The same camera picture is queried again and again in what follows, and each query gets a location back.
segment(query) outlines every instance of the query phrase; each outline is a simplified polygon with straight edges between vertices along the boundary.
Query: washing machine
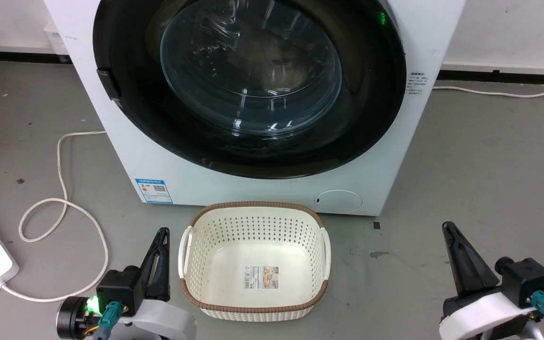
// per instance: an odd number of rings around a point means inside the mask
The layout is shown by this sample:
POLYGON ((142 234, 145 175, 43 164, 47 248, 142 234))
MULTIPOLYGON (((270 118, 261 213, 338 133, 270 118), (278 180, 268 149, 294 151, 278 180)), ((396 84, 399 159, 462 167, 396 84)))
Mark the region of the washing machine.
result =
POLYGON ((45 2, 142 202, 375 216, 465 0, 45 2))

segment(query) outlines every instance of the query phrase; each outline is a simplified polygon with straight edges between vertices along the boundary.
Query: washing machine door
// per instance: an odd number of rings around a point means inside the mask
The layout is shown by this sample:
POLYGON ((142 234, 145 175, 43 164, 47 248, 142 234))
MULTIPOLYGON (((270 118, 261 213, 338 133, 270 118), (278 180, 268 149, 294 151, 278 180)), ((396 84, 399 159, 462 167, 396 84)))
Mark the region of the washing machine door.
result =
POLYGON ((136 127, 235 176, 352 161, 389 129, 406 86, 377 0, 102 0, 93 35, 104 88, 136 127))

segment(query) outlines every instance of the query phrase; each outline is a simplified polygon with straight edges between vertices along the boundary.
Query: green glowing light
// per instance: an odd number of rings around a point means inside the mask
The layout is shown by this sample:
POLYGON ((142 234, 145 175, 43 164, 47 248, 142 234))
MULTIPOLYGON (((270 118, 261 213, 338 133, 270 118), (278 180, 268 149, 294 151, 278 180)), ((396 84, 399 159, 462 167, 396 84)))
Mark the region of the green glowing light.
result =
POLYGON ((102 315, 102 313, 100 313, 100 304, 96 295, 89 298, 86 309, 90 313, 102 315))

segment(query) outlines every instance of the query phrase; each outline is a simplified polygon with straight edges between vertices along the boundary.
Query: concrete floor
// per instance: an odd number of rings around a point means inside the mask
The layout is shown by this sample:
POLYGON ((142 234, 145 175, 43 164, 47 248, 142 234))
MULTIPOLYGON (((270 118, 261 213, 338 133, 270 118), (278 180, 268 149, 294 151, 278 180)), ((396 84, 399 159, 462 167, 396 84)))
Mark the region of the concrete floor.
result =
MULTIPOLYGON (((544 91, 544 86, 462 85, 544 91)), ((33 203, 62 196, 58 138, 101 128, 73 67, 0 62, 0 237, 21 267, 11 288, 54 297, 81 288, 98 273, 102 246, 79 212, 70 210, 60 228, 39 243, 22 242, 17 224, 33 203)), ((171 229, 172 254, 177 253, 181 232, 198 207, 141 203, 106 136, 75 138, 62 152, 71 200, 102 225, 110 268, 139 265, 163 226, 171 229)), ((59 213, 57 204, 39 209, 26 227, 28 237, 45 232, 59 213)), ((372 228, 372 218, 323 219, 333 250, 330 286, 304 319, 254 324, 209 318, 185 299, 173 268, 170 303, 194 314, 200 340, 438 339, 442 302, 455 295, 443 221, 455 221, 491 265, 505 255, 544 264, 544 97, 435 91, 377 219, 381 229, 372 228), (372 252, 388 254, 374 258, 372 252)), ((0 293, 0 339, 57 338, 58 306, 0 293)))

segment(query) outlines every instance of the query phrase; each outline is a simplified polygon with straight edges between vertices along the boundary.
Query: white plastic basket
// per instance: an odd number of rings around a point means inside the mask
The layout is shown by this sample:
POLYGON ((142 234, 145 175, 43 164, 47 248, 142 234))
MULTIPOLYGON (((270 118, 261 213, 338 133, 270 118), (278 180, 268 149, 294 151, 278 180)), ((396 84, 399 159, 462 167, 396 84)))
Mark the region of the white plastic basket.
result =
POLYGON ((298 319, 326 291, 329 235, 307 207, 214 204, 191 224, 179 246, 178 273, 187 299, 209 316, 233 321, 298 319))

